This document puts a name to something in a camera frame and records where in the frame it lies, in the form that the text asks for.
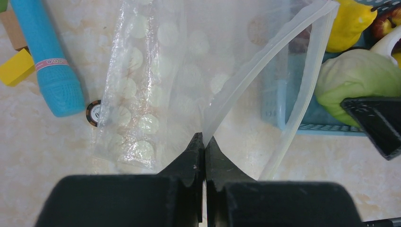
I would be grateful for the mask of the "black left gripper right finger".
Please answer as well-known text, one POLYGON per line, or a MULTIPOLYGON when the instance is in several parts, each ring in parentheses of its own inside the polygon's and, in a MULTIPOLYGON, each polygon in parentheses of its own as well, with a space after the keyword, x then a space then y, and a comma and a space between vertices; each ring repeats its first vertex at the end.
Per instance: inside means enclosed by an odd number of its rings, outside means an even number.
POLYGON ((225 156, 205 149, 210 227, 361 227, 357 208, 333 182, 256 181, 225 156))

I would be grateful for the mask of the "green cabbage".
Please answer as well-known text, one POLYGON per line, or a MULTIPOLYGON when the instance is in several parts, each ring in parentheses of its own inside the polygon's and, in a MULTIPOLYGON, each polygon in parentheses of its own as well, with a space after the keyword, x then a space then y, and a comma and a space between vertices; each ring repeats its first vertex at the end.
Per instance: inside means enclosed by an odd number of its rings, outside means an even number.
POLYGON ((364 49, 347 51, 322 64, 314 95, 336 120, 359 124, 341 107, 345 98, 401 95, 401 70, 390 59, 364 49))

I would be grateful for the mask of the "clear zip top bag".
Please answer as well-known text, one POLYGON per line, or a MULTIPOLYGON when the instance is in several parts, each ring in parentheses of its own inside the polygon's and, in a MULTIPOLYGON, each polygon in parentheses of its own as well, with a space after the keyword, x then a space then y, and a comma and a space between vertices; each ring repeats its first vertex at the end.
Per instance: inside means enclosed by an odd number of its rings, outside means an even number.
POLYGON ((121 171, 158 172, 192 136, 273 179, 299 127, 262 115, 267 64, 302 27, 329 22, 333 0, 124 0, 94 155, 121 171))

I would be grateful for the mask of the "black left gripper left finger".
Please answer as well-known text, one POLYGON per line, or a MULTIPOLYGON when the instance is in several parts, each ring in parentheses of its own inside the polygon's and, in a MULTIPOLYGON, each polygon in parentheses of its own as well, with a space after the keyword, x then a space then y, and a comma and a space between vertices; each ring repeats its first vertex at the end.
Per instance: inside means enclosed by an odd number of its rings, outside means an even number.
POLYGON ((202 222, 204 145, 196 133, 155 175, 70 175, 51 191, 38 227, 196 227, 202 222))

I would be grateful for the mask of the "dark red apple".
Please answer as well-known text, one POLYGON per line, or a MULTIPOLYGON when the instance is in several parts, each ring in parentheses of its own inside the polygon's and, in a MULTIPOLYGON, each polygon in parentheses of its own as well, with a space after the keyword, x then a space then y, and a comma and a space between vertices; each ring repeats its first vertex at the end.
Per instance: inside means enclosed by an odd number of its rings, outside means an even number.
POLYGON ((380 40, 393 29, 401 25, 401 7, 395 8, 379 15, 372 23, 371 32, 375 40, 380 40))

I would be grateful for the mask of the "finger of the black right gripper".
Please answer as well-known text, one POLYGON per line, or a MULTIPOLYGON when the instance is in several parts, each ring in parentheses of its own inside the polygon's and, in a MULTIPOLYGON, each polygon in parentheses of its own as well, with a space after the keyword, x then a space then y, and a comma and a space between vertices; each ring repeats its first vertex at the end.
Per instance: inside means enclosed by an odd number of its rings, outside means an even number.
POLYGON ((340 106, 362 128, 386 160, 401 155, 401 98, 345 98, 340 106))

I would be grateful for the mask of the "yellow pear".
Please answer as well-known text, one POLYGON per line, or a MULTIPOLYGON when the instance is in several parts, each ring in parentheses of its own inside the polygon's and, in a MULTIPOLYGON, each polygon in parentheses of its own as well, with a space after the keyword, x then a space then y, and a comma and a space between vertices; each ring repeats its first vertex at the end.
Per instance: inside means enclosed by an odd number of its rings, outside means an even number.
POLYGON ((339 0, 340 6, 333 22, 327 52, 342 52, 355 45, 377 17, 377 8, 354 0, 339 0))

